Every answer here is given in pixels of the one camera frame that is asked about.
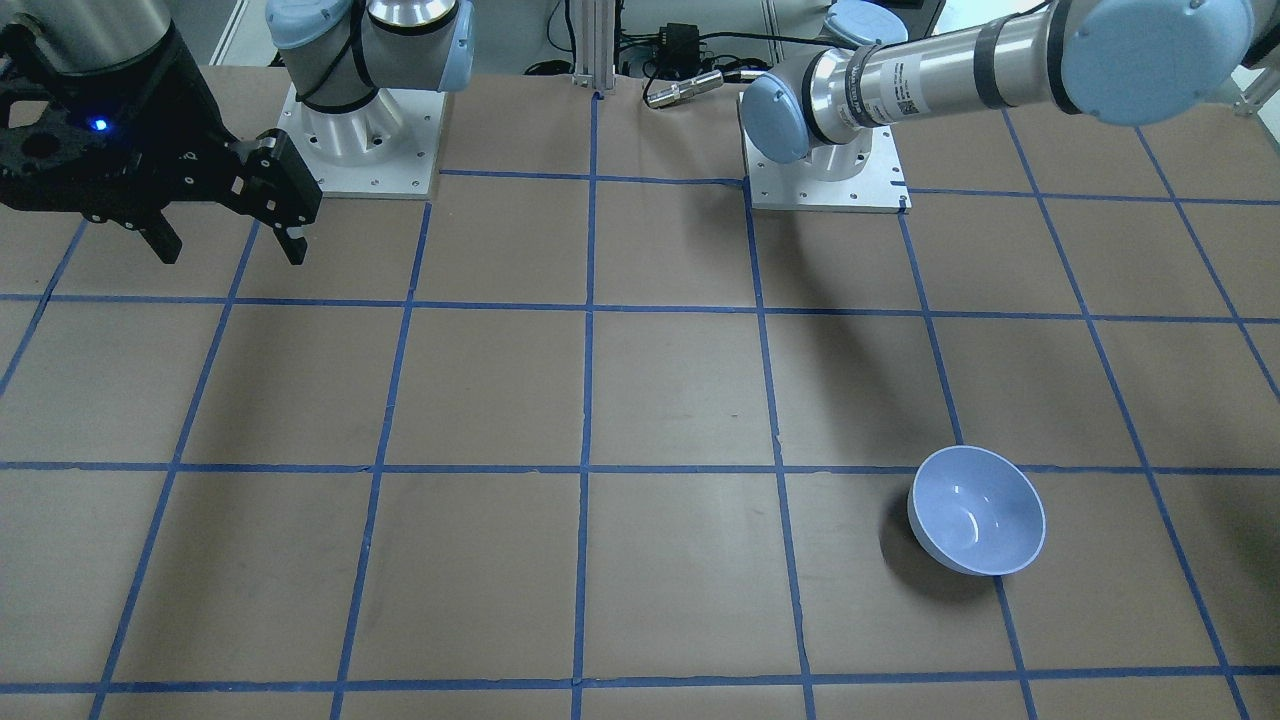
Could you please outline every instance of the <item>bowl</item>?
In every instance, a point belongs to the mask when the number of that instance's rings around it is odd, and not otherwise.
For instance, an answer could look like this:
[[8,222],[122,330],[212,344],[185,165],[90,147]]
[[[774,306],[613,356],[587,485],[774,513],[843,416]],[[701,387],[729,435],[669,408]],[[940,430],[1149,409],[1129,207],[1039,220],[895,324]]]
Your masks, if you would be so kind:
[[906,498],[911,530],[925,552],[968,575],[1009,575],[1044,546],[1044,505],[1012,462],[959,445],[931,455]]

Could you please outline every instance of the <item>metal connector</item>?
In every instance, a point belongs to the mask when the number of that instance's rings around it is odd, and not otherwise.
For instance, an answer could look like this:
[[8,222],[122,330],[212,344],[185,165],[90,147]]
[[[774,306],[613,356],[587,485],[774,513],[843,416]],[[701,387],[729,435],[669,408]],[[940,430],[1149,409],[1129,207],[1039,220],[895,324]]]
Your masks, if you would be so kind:
[[684,102],[695,95],[709,92],[724,85],[724,73],[712,70],[700,76],[673,82],[671,86],[645,96],[645,102],[650,108],[669,108],[677,102]]

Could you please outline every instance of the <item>light blue joint cap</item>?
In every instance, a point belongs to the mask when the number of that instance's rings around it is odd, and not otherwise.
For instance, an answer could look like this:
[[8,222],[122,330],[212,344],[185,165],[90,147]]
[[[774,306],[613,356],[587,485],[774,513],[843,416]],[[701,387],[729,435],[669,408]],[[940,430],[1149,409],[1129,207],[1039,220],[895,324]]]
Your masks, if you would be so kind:
[[280,50],[293,50],[329,32],[351,13],[352,0],[268,0],[266,27]]
[[892,12],[865,0],[838,0],[827,10],[827,29],[845,42],[896,45],[906,42],[906,23]]
[[1249,0],[1102,0],[1066,38],[1062,85],[1105,123],[1158,123],[1210,97],[1252,38]]
[[471,0],[462,0],[458,5],[458,18],[453,24],[453,40],[451,41],[453,45],[449,47],[449,56],[444,60],[444,70],[440,73],[440,92],[460,92],[471,83],[471,65],[476,55],[471,14]]
[[742,94],[742,129],[774,163],[795,163],[809,154],[809,129],[800,102],[772,74],[760,76]]

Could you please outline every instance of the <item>label sticker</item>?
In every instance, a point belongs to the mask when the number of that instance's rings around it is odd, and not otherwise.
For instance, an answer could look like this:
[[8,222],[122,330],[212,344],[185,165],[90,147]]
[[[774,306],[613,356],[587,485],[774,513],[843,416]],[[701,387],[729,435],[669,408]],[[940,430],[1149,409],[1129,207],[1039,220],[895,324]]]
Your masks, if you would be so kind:
[[908,55],[881,65],[881,95],[868,105],[872,117],[886,124],[929,114],[920,87],[920,56]]

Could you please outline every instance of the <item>aluminum base mount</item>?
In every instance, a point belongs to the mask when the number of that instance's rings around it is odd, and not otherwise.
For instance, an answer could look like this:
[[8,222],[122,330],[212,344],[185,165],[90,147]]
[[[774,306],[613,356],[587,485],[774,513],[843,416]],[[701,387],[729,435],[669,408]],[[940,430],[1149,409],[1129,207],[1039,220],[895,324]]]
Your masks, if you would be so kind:
[[431,197],[447,94],[381,90],[369,105],[339,115],[316,113],[294,96],[289,86],[278,124],[325,197]]
[[820,147],[781,165],[742,132],[751,206],[756,210],[904,213],[911,209],[902,161],[887,127],[868,128],[849,145]]

